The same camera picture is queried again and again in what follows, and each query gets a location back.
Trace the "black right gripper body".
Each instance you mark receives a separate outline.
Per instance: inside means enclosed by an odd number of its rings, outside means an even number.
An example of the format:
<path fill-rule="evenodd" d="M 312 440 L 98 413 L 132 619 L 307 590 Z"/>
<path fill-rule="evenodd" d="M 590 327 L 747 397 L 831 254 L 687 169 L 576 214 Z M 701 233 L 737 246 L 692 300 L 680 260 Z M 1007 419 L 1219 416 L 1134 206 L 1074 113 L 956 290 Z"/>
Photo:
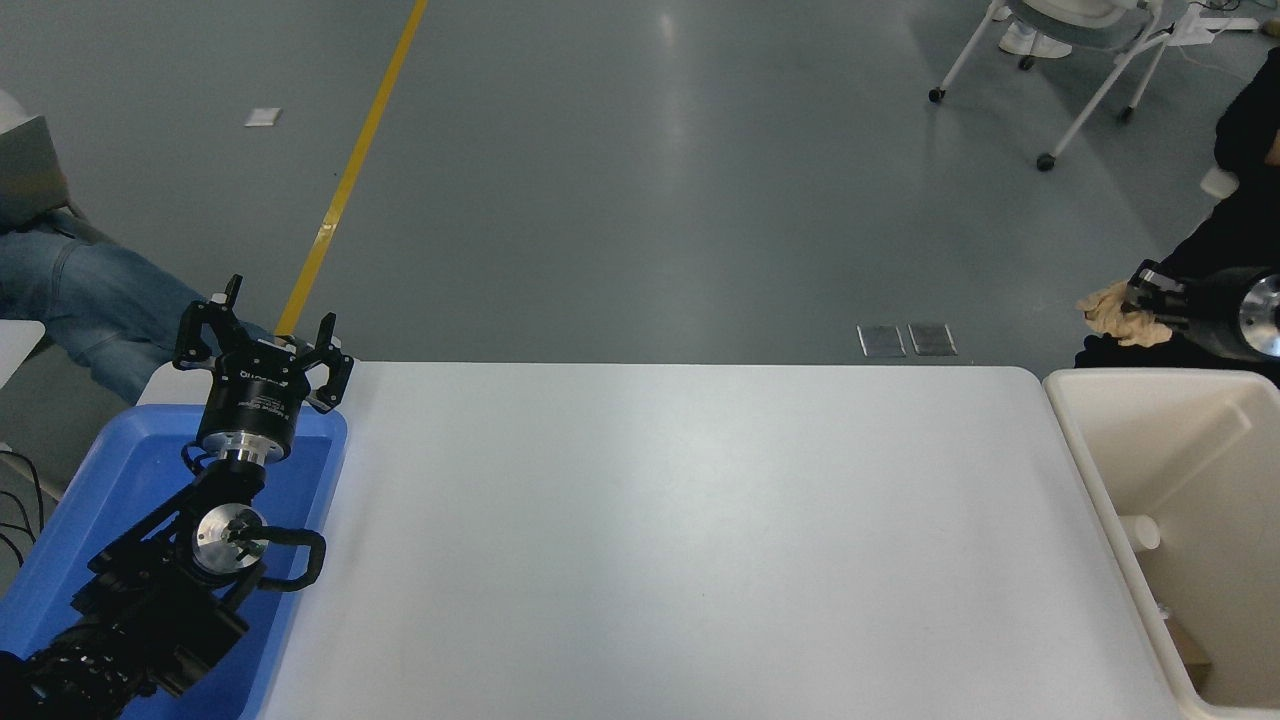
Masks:
<path fill-rule="evenodd" d="M 1187 334 L 1217 357 L 1265 360 L 1265 269 L 1236 266 L 1189 284 Z"/>

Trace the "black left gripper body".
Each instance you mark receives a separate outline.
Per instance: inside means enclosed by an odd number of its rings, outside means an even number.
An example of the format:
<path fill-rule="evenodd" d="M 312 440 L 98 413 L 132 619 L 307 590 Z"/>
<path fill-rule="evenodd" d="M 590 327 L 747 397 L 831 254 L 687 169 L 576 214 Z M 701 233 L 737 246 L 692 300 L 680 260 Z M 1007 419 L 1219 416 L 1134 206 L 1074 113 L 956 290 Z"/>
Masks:
<path fill-rule="evenodd" d="M 197 441 L 223 451 L 236 437 L 255 436 L 271 451 L 289 451 L 308 393 L 297 354 L 252 340 L 215 361 Z"/>

